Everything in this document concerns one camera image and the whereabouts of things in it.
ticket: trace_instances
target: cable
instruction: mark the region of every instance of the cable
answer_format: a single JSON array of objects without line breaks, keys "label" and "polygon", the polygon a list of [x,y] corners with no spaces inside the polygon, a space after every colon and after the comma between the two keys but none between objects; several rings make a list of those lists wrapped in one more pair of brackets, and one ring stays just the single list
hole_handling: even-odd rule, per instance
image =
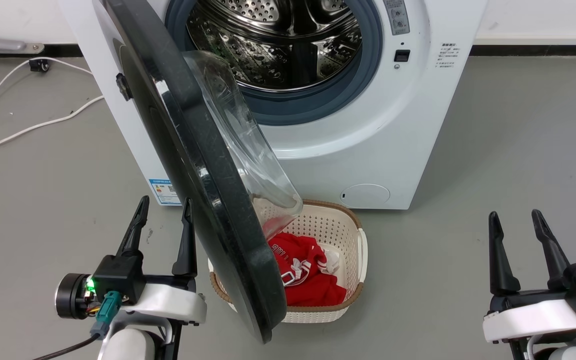
[{"label": "cable", "polygon": [[[67,63],[67,62],[65,62],[65,61],[62,61],[62,60],[59,60],[59,59],[55,59],[54,57],[39,56],[39,57],[33,57],[32,59],[25,60],[25,61],[22,62],[21,64],[18,64],[14,69],[12,69],[12,71],[10,71],[9,73],[7,73],[7,75],[4,76],[4,78],[0,81],[0,87],[2,86],[2,84],[4,84],[4,82],[5,82],[11,75],[13,75],[13,73],[14,73],[15,71],[19,70],[19,69],[20,69],[22,66],[24,66],[25,64],[28,64],[31,60],[50,60],[50,61],[53,61],[53,62],[57,62],[57,63],[59,63],[59,64],[64,64],[65,66],[69,66],[69,67],[71,67],[71,68],[73,68],[73,69],[81,70],[81,71],[83,71],[84,73],[88,73],[88,74],[90,74],[90,75],[93,75],[93,73],[92,73],[91,71],[88,71],[88,70],[86,70],[85,68],[81,68],[81,67],[79,67],[79,66],[75,66],[75,65],[73,65],[73,64],[69,64],[69,63]],[[99,96],[98,98],[95,98],[95,99],[92,100],[91,102],[85,104],[81,109],[77,110],[76,112],[73,112],[73,114],[71,114],[71,115],[76,115],[76,114],[78,114],[80,111],[86,109],[89,105],[91,105],[92,103],[94,103],[94,102],[96,102],[96,101],[98,101],[98,100],[100,100],[100,99],[103,99],[103,96]],[[14,134],[13,136],[10,136],[10,137],[7,137],[6,139],[3,139],[2,141],[0,141],[0,144],[3,144],[3,143],[5,143],[5,142],[7,142],[7,141],[11,141],[12,139],[18,137],[19,135],[22,135],[22,134],[25,134],[25,133],[27,133],[27,132],[30,132],[30,130],[34,130],[34,129],[37,129],[37,128],[41,128],[42,126],[46,126],[46,125],[50,125],[50,124],[54,124],[54,123],[59,123],[59,121],[64,121],[64,120],[68,120],[68,119],[71,119],[71,118],[72,118],[71,116],[70,116],[70,117],[67,116],[66,118],[61,118],[61,119],[57,119],[57,120],[53,120],[53,121],[48,121],[47,123],[42,123],[42,124],[40,124],[40,125],[35,125],[34,127],[30,128],[30,129],[26,129],[26,130],[20,131],[20,132]]]},{"label": "cable", "polygon": [[65,62],[65,61],[62,61],[62,60],[59,60],[59,59],[54,59],[54,58],[52,58],[52,57],[40,56],[40,57],[33,57],[32,59],[25,60],[25,61],[22,62],[21,64],[18,64],[18,65],[16,66],[16,68],[12,69],[12,71],[10,71],[9,73],[7,73],[6,76],[4,76],[4,78],[0,81],[0,86],[2,86],[2,84],[4,84],[4,82],[6,81],[6,79],[8,79],[11,75],[13,75],[13,73],[14,73],[15,71],[19,70],[19,69],[20,69],[22,66],[24,66],[25,64],[28,64],[31,60],[51,60],[51,61],[53,61],[53,62],[57,62],[57,63],[60,63],[60,64],[64,64],[65,66],[69,66],[69,67],[71,67],[71,68],[74,68],[74,69],[77,69],[77,70],[81,70],[81,71],[83,71],[84,73],[89,73],[90,75],[92,75],[92,72],[86,70],[85,68],[81,68],[81,67],[79,67],[79,66],[75,66],[75,65],[73,65],[73,64],[69,64],[69,63],[67,63],[67,62]]},{"label": "cable", "polygon": [[94,335],[90,336],[89,339],[87,339],[87,340],[85,340],[85,341],[82,341],[82,342],[80,342],[80,343],[78,343],[78,344],[75,344],[75,345],[73,345],[73,346],[71,346],[71,347],[67,347],[67,348],[65,348],[65,349],[63,349],[63,350],[59,350],[59,351],[55,351],[55,352],[53,352],[53,353],[49,353],[48,355],[39,356],[39,357],[37,357],[37,358],[34,358],[33,360],[48,360],[48,359],[54,359],[54,358],[56,358],[56,357],[58,357],[58,356],[62,356],[62,355],[64,355],[64,354],[71,353],[71,352],[73,352],[73,351],[75,351],[75,350],[78,350],[78,349],[83,348],[84,346],[90,345],[90,344],[92,344],[95,340],[97,340],[98,338],[99,338],[99,334],[98,334],[98,333],[95,333]]},{"label": "cable", "polygon": [[101,309],[101,306],[92,307],[90,310],[87,311],[88,314],[95,314]]},{"label": "cable", "polygon": [[55,120],[51,120],[51,121],[46,121],[46,122],[43,122],[43,123],[38,123],[37,125],[30,126],[30,127],[28,127],[27,129],[21,130],[21,131],[19,131],[19,132],[16,133],[16,134],[12,134],[12,135],[10,135],[9,137],[6,137],[5,139],[1,139],[1,140],[0,140],[0,145],[4,144],[4,143],[6,143],[6,142],[9,142],[9,141],[11,141],[11,140],[13,140],[14,138],[20,137],[21,135],[23,135],[23,134],[25,134],[25,133],[27,133],[27,132],[31,132],[32,130],[42,128],[42,127],[44,127],[44,126],[46,126],[46,125],[52,125],[52,124],[55,124],[55,123],[61,123],[62,121],[66,121],[66,120],[72,119],[72,118],[74,118],[75,116],[77,116],[77,114],[79,114],[80,112],[82,112],[84,109],[86,109],[86,108],[89,107],[90,105],[93,105],[94,103],[102,100],[103,98],[104,98],[103,96],[99,96],[99,97],[93,98],[92,100],[88,101],[85,105],[83,105],[82,107],[80,107],[77,111],[73,112],[72,114],[69,114],[68,116],[65,116],[65,117],[62,117],[62,118],[58,118],[58,119],[55,119]]}]

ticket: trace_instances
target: gray floor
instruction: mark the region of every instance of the gray floor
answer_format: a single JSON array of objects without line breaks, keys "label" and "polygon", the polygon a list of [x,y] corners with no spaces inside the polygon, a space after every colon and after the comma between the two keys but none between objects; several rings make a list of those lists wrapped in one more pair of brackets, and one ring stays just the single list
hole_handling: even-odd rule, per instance
[{"label": "gray floor", "polygon": [[[0,80],[19,62],[0,59]],[[91,76],[59,64],[45,75],[16,74],[4,89],[0,139],[100,94]],[[55,286],[114,251],[144,194],[105,103],[0,146],[0,359],[34,358],[87,337],[90,321],[55,314]],[[359,213],[368,276],[347,314],[325,325],[280,325],[262,346],[202,271],[208,322],[183,331],[180,359],[510,359],[507,346],[482,334],[487,215],[499,212],[514,274],[535,289],[547,270],[533,208],[576,262],[576,58],[471,58],[412,208]],[[168,273],[180,215],[151,208],[145,271]],[[206,269],[201,250],[199,267]],[[98,348],[63,359],[94,359]]]}]

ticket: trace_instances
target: black baseboard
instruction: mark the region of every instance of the black baseboard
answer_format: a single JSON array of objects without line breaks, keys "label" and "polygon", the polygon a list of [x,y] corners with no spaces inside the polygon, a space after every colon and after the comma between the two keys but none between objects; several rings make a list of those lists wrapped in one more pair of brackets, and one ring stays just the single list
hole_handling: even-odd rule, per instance
[{"label": "black baseboard", "polygon": [[39,54],[0,54],[0,58],[30,59],[36,57],[48,58],[82,58],[82,50],[76,43],[47,44]]},{"label": "black baseboard", "polygon": [[576,45],[473,45],[471,57],[576,57]]},{"label": "black baseboard", "polygon": [[[471,57],[576,57],[576,45],[473,45]],[[46,45],[40,54],[0,54],[0,58],[81,58],[75,43]]]}]

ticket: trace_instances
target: stainless steel drum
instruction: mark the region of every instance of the stainless steel drum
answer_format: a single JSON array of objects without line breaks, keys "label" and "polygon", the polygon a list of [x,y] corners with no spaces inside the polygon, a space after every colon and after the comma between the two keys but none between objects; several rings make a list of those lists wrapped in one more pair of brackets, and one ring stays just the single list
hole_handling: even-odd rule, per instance
[{"label": "stainless steel drum", "polygon": [[197,49],[226,59],[240,85],[266,92],[326,82],[362,43],[343,0],[198,0],[186,26]]}]

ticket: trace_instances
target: open door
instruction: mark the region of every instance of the open door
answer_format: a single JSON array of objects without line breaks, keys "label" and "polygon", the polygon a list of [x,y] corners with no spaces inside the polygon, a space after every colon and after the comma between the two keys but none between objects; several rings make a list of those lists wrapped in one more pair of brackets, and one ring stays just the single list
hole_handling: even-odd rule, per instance
[{"label": "open door", "polygon": [[180,200],[192,200],[196,238],[242,321],[269,342],[286,296],[266,241],[299,215],[302,199],[227,62],[180,52],[146,0],[96,5],[118,31],[117,91],[134,101]]}]

